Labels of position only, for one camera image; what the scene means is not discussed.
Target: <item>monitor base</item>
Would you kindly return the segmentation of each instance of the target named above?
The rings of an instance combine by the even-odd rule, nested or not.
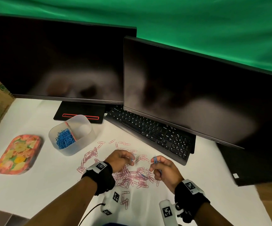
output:
[[[106,106],[101,104],[62,102],[54,116],[54,120],[66,121],[75,115],[82,114],[88,118],[90,123],[101,124],[104,119],[105,110]]]

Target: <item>cable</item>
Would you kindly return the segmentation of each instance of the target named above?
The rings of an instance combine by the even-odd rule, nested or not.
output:
[[[96,205],[96,206],[94,206],[91,210],[90,210],[90,212],[88,212],[87,213],[87,215],[86,216],[88,216],[88,214],[89,213],[91,213],[91,211],[93,210],[93,209],[95,209],[97,206],[99,206],[99,205],[106,205],[105,203],[100,203],[100,204],[98,204],[98,205]]]

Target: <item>computer monitor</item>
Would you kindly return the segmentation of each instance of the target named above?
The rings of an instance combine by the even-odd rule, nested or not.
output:
[[[124,109],[236,148],[270,144],[272,72],[126,37]]]
[[[0,81],[18,98],[123,103],[135,27],[0,15]]]

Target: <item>human hand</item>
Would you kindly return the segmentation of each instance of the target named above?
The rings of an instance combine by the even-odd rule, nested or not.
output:
[[[126,164],[134,166],[135,156],[125,150],[115,150],[106,158],[105,162],[109,163],[113,169],[113,173],[120,171]]]
[[[156,164],[151,164],[149,171],[154,171],[155,179],[158,181],[163,181],[168,189],[175,194],[176,186],[184,180],[180,171],[175,166],[175,164],[169,159],[163,156],[157,156],[157,161],[160,161]]]

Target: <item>black wrist strap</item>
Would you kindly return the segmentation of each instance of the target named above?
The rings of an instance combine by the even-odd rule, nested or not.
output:
[[[175,203],[178,203],[184,212],[180,214],[185,223],[190,223],[203,203],[210,201],[204,196],[204,192],[192,181],[184,180],[175,188]]]
[[[83,179],[87,176],[97,183],[97,190],[95,195],[98,196],[99,194],[114,188],[115,180],[112,176],[112,172],[113,169],[109,163],[105,161],[98,162],[88,167],[81,178]]]

